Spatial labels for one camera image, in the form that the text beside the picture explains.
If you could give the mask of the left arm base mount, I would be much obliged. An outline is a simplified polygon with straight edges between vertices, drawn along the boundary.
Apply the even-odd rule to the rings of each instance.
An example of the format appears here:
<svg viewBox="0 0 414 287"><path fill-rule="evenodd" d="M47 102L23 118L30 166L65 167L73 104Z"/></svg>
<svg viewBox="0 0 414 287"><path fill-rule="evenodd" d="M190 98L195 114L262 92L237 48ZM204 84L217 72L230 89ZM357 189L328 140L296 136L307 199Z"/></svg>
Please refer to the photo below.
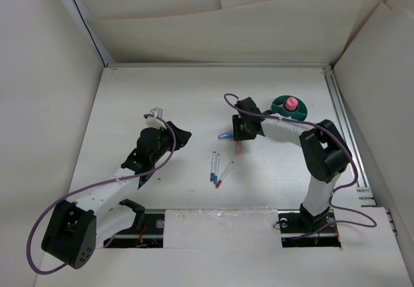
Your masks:
<svg viewBox="0 0 414 287"><path fill-rule="evenodd" d="M164 245L164 209L145 209L125 199L105 217L101 238L103 248L162 248Z"/></svg>

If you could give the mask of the blue translucent stapler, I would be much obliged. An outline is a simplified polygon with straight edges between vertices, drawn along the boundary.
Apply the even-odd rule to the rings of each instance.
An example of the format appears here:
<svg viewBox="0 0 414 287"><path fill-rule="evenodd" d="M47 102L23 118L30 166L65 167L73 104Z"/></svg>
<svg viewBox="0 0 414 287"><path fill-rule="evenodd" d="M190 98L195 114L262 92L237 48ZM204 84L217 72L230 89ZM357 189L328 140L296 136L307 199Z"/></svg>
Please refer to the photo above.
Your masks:
<svg viewBox="0 0 414 287"><path fill-rule="evenodd" d="M232 140L233 138L234 138L234 134L232 131L221 133L217 137L218 140Z"/></svg>

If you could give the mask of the pink correction tape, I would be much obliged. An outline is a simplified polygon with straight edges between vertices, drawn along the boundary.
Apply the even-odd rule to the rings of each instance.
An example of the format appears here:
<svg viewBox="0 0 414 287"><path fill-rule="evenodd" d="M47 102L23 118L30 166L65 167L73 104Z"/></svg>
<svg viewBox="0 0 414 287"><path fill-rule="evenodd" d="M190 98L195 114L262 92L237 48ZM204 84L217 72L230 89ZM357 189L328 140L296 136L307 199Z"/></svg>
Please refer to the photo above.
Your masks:
<svg viewBox="0 0 414 287"><path fill-rule="evenodd" d="M235 154L237 156L242 156L243 155L243 143L242 143L242 141L236 141L235 142Z"/></svg>

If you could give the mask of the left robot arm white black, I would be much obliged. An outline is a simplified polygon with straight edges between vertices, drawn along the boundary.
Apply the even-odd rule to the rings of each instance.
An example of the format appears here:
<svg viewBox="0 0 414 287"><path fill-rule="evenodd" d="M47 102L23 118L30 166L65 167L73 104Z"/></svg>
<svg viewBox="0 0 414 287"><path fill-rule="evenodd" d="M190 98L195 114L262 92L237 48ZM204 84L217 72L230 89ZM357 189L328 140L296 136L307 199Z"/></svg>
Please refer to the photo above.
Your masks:
<svg viewBox="0 0 414 287"><path fill-rule="evenodd" d="M139 232L144 227L145 209L128 196L151 178L164 155L183 148L190 138L189 131L172 122L143 129L135 148L109 183L72 202L61 200L54 206L42 250L79 269L114 234L125 229Z"/></svg>

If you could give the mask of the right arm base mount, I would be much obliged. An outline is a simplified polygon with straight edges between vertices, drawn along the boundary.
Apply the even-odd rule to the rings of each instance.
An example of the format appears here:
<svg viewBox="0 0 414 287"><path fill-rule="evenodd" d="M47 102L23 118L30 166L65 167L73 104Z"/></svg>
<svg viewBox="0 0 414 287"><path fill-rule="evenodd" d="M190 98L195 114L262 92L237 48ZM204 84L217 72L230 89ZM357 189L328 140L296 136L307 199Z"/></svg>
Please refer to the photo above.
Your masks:
<svg viewBox="0 0 414 287"><path fill-rule="evenodd" d="M316 222L308 221L300 210L281 210L273 228L280 232L283 248L341 248L338 228L331 224L334 220L331 209Z"/></svg>

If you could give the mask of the red cap white marker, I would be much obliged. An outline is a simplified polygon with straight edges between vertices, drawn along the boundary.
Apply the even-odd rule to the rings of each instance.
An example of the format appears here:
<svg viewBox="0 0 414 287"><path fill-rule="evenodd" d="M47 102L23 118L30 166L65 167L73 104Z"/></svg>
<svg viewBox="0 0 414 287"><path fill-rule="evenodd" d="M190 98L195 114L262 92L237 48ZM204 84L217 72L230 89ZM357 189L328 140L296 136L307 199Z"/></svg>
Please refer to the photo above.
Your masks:
<svg viewBox="0 0 414 287"><path fill-rule="evenodd" d="M226 169L223 171L222 175L218 178L217 183L215 184L215 188L218 189L221 184L223 183L223 181L226 179L226 177L228 176L229 172L233 169L234 167L234 162L231 161L227 166Z"/></svg>

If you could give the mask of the pink cap glue bottle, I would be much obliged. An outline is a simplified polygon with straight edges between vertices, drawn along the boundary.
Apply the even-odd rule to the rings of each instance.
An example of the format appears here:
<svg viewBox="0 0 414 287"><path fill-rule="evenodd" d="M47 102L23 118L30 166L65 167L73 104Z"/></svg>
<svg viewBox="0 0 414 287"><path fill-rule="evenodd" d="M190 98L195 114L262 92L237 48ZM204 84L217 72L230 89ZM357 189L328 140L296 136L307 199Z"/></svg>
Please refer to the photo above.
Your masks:
<svg viewBox="0 0 414 287"><path fill-rule="evenodd" d="M295 97L291 96L291 97L288 97L287 100L285 101L284 108L287 111L294 112L298 108L298 105L299 105L298 100Z"/></svg>

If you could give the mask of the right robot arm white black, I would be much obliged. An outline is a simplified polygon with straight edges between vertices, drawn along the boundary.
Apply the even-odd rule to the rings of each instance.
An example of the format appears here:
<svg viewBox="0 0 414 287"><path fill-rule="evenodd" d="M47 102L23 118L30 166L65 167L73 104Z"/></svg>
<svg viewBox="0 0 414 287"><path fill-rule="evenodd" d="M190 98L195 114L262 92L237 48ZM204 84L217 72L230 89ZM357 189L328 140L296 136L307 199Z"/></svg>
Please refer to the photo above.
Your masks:
<svg viewBox="0 0 414 287"><path fill-rule="evenodd" d="M335 124L330 120L311 123L261 112L252 98L238 100L232 107L238 112L232 116L235 141L253 140L260 135L301 148L310 183L300 205L299 223L306 231L320 227L330 210L329 199L336 182L352 161Z"/></svg>

